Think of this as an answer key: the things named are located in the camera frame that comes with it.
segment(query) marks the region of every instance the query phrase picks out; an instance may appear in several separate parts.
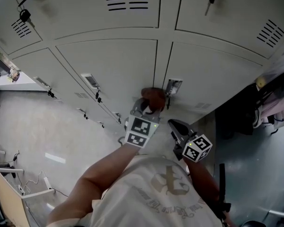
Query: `forearm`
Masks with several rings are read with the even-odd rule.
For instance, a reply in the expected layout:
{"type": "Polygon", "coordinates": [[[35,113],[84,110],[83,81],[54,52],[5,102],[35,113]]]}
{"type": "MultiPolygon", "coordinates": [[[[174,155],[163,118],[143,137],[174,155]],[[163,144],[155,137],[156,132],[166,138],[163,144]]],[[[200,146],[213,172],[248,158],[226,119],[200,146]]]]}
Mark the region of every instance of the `forearm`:
{"type": "Polygon", "coordinates": [[[183,158],[188,166],[193,186],[200,197],[207,203],[219,200],[219,187],[208,170],[200,162],[193,162],[183,158]]]}
{"type": "Polygon", "coordinates": [[[89,167],[81,178],[92,182],[101,191],[105,191],[122,174],[139,149],[139,147],[124,144],[89,167]]]}

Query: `wall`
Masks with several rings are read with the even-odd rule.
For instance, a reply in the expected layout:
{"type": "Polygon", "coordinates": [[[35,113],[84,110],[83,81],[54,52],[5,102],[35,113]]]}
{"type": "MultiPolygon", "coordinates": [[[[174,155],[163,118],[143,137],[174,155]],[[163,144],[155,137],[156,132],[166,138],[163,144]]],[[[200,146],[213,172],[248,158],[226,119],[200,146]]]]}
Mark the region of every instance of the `wall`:
{"type": "Polygon", "coordinates": [[[7,76],[0,77],[0,90],[45,91],[23,72],[20,72],[20,77],[16,82],[11,82],[7,76]]]}
{"type": "Polygon", "coordinates": [[[284,127],[257,128],[252,136],[236,133],[230,140],[217,136],[215,179],[225,163],[226,201],[237,225],[247,220],[275,227],[278,217],[269,210],[284,211],[284,127]]]}

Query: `floor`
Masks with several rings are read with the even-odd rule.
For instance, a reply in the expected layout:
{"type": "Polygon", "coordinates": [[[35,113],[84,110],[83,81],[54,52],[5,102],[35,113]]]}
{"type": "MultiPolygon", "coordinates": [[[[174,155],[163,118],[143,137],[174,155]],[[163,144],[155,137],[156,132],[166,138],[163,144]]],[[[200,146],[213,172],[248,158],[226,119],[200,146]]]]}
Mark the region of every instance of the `floor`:
{"type": "MultiPolygon", "coordinates": [[[[81,113],[61,101],[53,100],[46,93],[0,92],[0,105],[0,149],[6,151],[5,157],[0,156],[0,162],[11,161],[19,150],[16,168],[25,171],[19,174],[22,186],[27,180],[36,182],[37,175],[44,171],[52,187],[68,195],[90,165],[120,146],[112,133],[91,120],[85,120],[81,113]],[[62,158],[60,160],[65,163],[46,158],[46,153],[62,158]]],[[[211,141],[215,137],[213,119],[214,114],[211,114],[206,120],[195,124],[199,132],[205,133],[211,141]]],[[[154,138],[163,140],[160,139],[160,143],[151,142],[140,153],[177,161],[172,152],[174,140],[170,134],[158,133],[154,138]]],[[[213,161],[214,149],[204,161],[212,173],[213,161]]],[[[32,193],[46,190],[43,178],[41,173],[37,185],[27,184],[32,193]]],[[[11,175],[7,179],[15,187],[20,183],[11,175]]],[[[57,192],[42,201],[28,201],[27,205],[39,226],[45,226],[51,206],[55,207],[64,200],[65,197],[57,192]]],[[[29,213],[28,217],[31,226],[37,226],[29,213]]]]}
{"type": "MultiPolygon", "coordinates": [[[[37,181],[43,170],[52,187],[68,195],[90,165],[119,147],[113,134],[45,93],[0,92],[0,105],[0,149],[6,151],[0,162],[11,161],[19,150],[16,168],[25,170],[19,174],[22,185],[28,179],[37,181]],[[45,153],[58,156],[65,163],[48,159],[45,153]]],[[[214,142],[214,125],[214,114],[210,114],[195,127],[214,142]]],[[[258,128],[253,136],[236,134],[231,140],[217,135],[216,150],[205,158],[204,164],[212,173],[214,161],[216,166],[225,163],[226,200],[232,203],[231,217],[238,226],[257,220],[275,227],[278,218],[267,216],[267,212],[284,211],[284,128],[270,136],[272,131],[272,126],[258,128]]],[[[175,160],[172,139],[163,136],[160,144],[153,142],[141,153],[175,160]]],[[[217,169],[214,177],[218,181],[217,169]]],[[[43,173],[40,177],[37,185],[27,184],[31,192],[46,189],[43,173]]],[[[7,179],[15,186],[19,184],[10,175],[7,179]]],[[[57,192],[42,201],[28,201],[27,205],[39,226],[45,226],[51,206],[64,200],[57,192]]],[[[31,226],[37,226],[29,214],[28,217],[31,226]]]]}
{"type": "MultiPolygon", "coordinates": [[[[217,134],[215,165],[225,163],[226,200],[238,225],[256,220],[275,227],[279,218],[268,211],[284,211],[284,127],[271,136],[273,131],[261,127],[252,136],[237,133],[230,140],[217,134]]],[[[218,181],[218,167],[214,175],[218,181]]]]}

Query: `locker handle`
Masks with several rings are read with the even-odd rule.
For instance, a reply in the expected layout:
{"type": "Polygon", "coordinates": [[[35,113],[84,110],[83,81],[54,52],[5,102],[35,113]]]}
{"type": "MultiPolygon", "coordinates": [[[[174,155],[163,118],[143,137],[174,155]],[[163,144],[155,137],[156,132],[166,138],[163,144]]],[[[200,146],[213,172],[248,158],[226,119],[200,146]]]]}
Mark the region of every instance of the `locker handle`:
{"type": "Polygon", "coordinates": [[[36,79],[38,82],[40,82],[43,86],[45,86],[46,88],[50,88],[50,86],[45,82],[43,81],[41,78],[39,77],[34,77],[34,79],[36,79]]]}

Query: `locker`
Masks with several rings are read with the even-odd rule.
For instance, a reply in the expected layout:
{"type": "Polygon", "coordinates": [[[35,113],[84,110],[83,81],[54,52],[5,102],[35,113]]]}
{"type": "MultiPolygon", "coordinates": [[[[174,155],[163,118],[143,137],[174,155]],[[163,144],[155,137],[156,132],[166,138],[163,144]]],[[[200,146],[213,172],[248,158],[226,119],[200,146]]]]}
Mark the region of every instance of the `locker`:
{"type": "Polygon", "coordinates": [[[135,100],[141,97],[141,89],[153,85],[156,45],[155,40],[115,39],[57,48],[95,94],[93,83],[84,79],[85,75],[92,75],[100,87],[99,97],[103,103],[124,119],[135,100]]]}
{"type": "Polygon", "coordinates": [[[119,127],[115,120],[73,79],[48,48],[20,56],[13,62],[30,78],[39,83],[43,82],[44,84],[41,84],[43,87],[46,88],[48,85],[62,101],[85,111],[88,118],[96,122],[102,121],[104,125],[115,123],[116,127],[119,127]]]}
{"type": "Polygon", "coordinates": [[[284,0],[181,0],[177,30],[218,38],[269,58],[284,42],[284,0]]]}
{"type": "Polygon", "coordinates": [[[29,23],[19,19],[16,0],[0,0],[0,47],[7,53],[41,41],[29,23]]]}
{"type": "Polygon", "coordinates": [[[158,27],[160,0],[28,0],[37,31],[57,39],[100,29],[158,27]]]}
{"type": "Polygon", "coordinates": [[[193,117],[200,118],[198,114],[216,109],[262,72],[260,65],[231,54],[173,43],[163,89],[169,79],[183,80],[171,98],[170,109],[178,115],[192,112],[196,114],[193,117]]]}

